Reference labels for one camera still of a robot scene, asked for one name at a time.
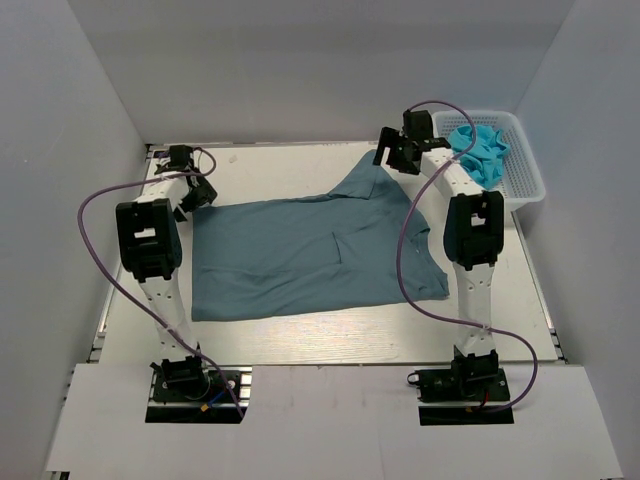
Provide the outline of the grey-blue t shirt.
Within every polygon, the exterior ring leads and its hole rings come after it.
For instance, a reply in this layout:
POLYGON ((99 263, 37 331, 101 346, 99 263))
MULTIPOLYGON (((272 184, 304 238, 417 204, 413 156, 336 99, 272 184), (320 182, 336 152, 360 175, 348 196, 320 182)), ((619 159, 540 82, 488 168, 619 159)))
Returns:
POLYGON ((193 217, 195 322, 443 300, 431 228, 366 153, 329 192, 202 208, 193 217))

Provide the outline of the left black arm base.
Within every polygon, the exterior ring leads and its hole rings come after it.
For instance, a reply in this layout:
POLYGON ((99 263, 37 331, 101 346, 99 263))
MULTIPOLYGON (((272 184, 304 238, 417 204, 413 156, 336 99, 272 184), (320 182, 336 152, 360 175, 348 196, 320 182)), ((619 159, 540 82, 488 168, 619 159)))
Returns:
POLYGON ((151 363, 147 424, 239 424, 248 408, 249 373, 220 372, 200 358, 151 363))

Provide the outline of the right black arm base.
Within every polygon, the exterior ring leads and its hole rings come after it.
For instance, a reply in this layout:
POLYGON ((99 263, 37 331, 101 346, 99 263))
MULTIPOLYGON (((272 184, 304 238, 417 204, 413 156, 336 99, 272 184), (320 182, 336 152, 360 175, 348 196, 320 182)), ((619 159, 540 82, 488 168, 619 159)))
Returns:
POLYGON ((459 357, 447 368, 415 370, 407 383, 417 390, 423 427, 515 423, 505 371, 491 360, 459 357))

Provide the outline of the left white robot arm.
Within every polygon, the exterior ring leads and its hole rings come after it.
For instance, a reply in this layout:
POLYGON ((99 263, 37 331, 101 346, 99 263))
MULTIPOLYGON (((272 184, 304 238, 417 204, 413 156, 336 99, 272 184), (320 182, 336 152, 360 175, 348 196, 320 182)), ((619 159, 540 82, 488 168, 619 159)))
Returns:
POLYGON ((166 363, 182 361, 199 348, 179 288, 183 251, 178 225, 217 197, 199 166, 203 154, 200 147, 169 147, 155 160, 153 182, 115 210, 122 265, 160 318, 156 329, 166 363))

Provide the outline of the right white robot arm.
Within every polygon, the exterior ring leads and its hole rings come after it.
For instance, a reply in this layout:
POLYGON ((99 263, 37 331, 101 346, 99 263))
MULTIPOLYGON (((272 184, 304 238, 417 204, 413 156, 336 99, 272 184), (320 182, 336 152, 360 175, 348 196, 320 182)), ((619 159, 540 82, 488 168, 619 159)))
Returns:
POLYGON ((454 359, 470 363, 451 374, 453 390, 472 399, 484 391, 488 377, 482 367, 498 364, 491 328, 491 285, 495 264, 504 247, 504 198, 482 189, 453 159, 449 142, 436 137, 431 114, 407 109, 400 130, 380 132, 373 164, 385 163, 405 174, 427 177, 448 201, 443 245, 457 281, 459 334, 454 359))

